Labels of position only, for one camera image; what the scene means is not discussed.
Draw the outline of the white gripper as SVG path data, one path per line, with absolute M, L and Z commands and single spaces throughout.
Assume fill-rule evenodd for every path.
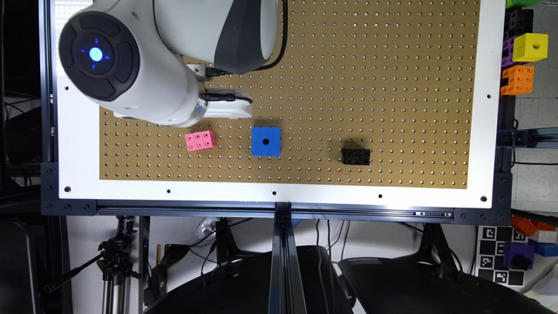
M 252 117 L 253 100 L 245 92 L 235 89 L 208 88 L 201 94 L 207 102 L 204 118 L 249 119 Z

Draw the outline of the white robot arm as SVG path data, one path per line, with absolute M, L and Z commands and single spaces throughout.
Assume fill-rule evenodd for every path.
M 276 45 L 278 9 L 269 0 L 95 1 L 61 30 L 58 53 L 69 80 L 115 113 L 189 127 L 203 118 L 246 119 L 252 99 L 208 88 L 209 75 L 262 67 Z

